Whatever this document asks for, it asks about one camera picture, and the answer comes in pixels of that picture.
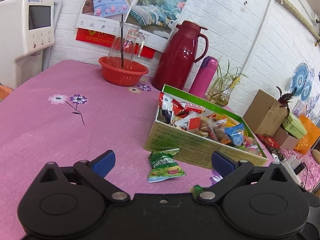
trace metal screw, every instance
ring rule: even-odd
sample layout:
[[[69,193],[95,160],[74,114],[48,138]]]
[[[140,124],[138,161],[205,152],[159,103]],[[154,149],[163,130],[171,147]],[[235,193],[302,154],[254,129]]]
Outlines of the metal screw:
[[[211,199],[214,199],[215,197],[216,197],[215,193],[211,191],[204,191],[200,193],[200,198],[202,199],[211,200]]]
[[[115,200],[124,200],[128,197],[128,194],[123,191],[121,191],[121,192],[118,191],[118,192],[113,193],[111,196]]]

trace jar label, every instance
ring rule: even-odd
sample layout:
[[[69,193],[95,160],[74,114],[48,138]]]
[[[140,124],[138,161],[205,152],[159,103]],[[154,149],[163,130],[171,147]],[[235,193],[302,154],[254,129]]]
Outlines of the jar label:
[[[136,38],[139,37],[139,32],[136,31],[136,30],[130,29],[130,30],[128,31],[128,37],[129,37],[129,38],[136,39]]]

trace bedding poster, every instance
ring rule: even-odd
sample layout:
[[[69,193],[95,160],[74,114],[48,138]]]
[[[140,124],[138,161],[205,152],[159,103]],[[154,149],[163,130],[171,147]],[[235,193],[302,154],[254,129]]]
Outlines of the bedding poster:
[[[187,0],[85,0],[76,27],[116,35],[121,15],[138,25],[145,46],[163,51]]]

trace pink tablecloth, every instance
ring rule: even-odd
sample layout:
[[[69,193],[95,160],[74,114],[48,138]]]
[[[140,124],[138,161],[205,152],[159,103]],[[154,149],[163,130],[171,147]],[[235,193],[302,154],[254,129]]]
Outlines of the pink tablecloth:
[[[150,153],[143,145],[155,118],[159,91],[146,81],[133,88],[112,85],[100,71],[96,65],[62,61],[0,103],[0,239],[24,235],[17,206],[48,161],[71,166],[112,149],[116,166],[106,179],[132,197],[188,192],[195,184],[210,186],[220,179],[215,171],[180,163],[185,177],[148,183]],[[70,97],[82,104],[74,104]],[[77,106],[85,125],[72,106]]]

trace bamboo pole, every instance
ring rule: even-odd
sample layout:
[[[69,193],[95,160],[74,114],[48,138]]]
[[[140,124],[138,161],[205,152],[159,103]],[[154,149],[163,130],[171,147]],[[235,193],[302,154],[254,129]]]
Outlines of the bamboo pole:
[[[295,8],[295,6],[290,3],[288,0],[279,0],[283,1],[281,4],[291,12],[307,29],[308,31],[316,38],[315,46],[320,42],[320,36],[314,29],[314,27],[305,19],[305,17]]]

